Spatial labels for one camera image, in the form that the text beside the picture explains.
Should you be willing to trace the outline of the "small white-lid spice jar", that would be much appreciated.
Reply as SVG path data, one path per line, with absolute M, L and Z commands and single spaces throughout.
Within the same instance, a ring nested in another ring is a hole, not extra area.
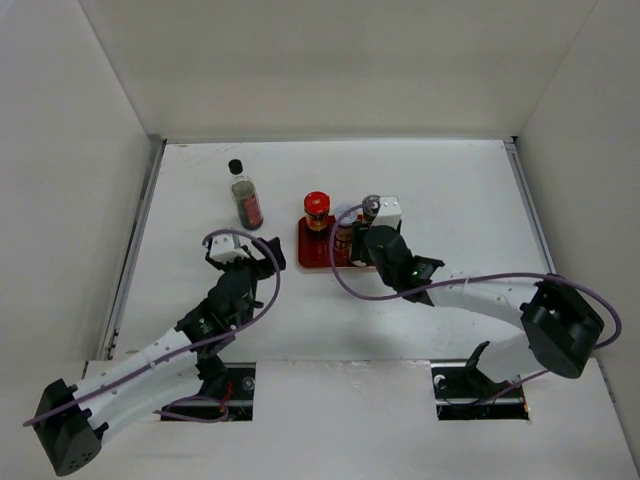
M 334 210 L 335 225 L 337 232 L 333 242 L 333 251 L 336 256 L 348 258 L 353 239 L 353 226 L 358 221 L 358 212 L 350 212 L 341 221 L 338 219 L 350 208 L 350 204 L 338 205 Z

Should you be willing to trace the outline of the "clear-top salt grinder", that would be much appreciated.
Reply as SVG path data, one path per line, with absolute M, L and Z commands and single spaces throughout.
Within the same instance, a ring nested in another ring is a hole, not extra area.
M 362 222 L 372 224 L 380 210 L 381 197 L 376 194 L 368 195 L 362 200 Z

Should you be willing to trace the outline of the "red-lid chili sauce jar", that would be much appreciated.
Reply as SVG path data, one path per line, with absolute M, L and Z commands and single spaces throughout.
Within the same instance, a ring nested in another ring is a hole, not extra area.
M 305 231 L 314 238 L 328 235 L 331 201 L 328 194 L 312 191 L 303 200 Z

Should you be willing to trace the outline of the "tall dark sauce bottle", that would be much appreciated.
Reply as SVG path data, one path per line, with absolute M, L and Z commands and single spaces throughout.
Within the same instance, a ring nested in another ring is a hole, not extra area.
M 264 217 L 255 184 L 244 174 L 244 167 L 239 159 L 230 160 L 228 168 L 232 175 L 230 190 L 240 223 L 247 230 L 257 230 L 262 226 Z

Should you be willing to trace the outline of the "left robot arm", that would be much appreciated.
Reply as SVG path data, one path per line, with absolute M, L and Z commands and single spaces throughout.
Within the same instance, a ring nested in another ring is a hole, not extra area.
M 221 275 L 207 295 L 150 345 L 74 384 L 47 385 L 28 420 L 55 474 L 65 477 L 91 462 L 103 445 L 138 419 L 169 415 L 183 400 L 216 397 L 227 367 L 220 352 L 271 308 L 257 298 L 259 282 L 279 281 L 286 259 L 279 238 L 252 238 L 223 229 L 202 241 L 205 260 Z

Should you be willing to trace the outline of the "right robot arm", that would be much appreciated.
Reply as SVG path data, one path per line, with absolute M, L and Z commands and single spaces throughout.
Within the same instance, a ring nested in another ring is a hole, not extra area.
M 482 341 L 469 357 L 463 380 L 475 395 L 487 395 L 500 381 L 536 370 L 580 377 L 604 329 L 578 289 L 558 276 L 480 280 L 441 260 L 413 254 L 390 226 L 369 228 L 363 249 L 382 282 L 402 299 L 465 310 L 519 330 L 508 340 Z

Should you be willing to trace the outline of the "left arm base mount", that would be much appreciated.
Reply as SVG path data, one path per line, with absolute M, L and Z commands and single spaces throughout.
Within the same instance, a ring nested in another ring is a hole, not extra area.
M 215 424 L 253 419 L 255 363 L 228 363 L 216 356 L 198 368 L 198 393 L 164 406 L 157 412 L 161 421 Z

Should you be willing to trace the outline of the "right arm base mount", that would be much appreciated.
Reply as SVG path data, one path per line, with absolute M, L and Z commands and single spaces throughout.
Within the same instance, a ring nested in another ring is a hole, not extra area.
M 467 360 L 431 364 L 436 415 L 441 421 L 484 421 L 529 419 L 524 392 L 512 383 L 495 383 L 477 368 L 478 360 L 489 345 L 481 343 Z

